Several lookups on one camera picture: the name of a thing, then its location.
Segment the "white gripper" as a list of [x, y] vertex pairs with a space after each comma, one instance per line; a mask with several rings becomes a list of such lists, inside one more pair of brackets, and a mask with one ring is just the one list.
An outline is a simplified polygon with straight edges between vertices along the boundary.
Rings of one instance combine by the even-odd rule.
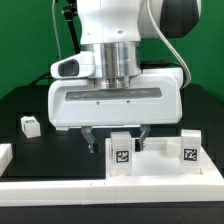
[[135, 150], [144, 149], [152, 124], [173, 124], [182, 117], [180, 68], [146, 69], [124, 89], [97, 90], [90, 79], [58, 80], [48, 92], [48, 116], [59, 130], [81, 128], [91, 153], [99, 142], [91, 127], [140, 126]]

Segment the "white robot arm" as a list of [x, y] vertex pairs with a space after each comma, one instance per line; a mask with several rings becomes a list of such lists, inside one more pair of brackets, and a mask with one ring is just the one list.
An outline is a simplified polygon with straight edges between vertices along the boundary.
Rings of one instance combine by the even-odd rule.
[[185, 62], [177, 68], [142, 62], [143, 38], [188, 34], [199, 22], [201, 0], [68, 0], [81, 21], [76, 54], [51, 65], [48, 114], [58, 130], [79, 128], [91, 152], [96, 127], [137, 126], [142, 147], [152, 124], [182, 117], [180, 90], [191, 81]]

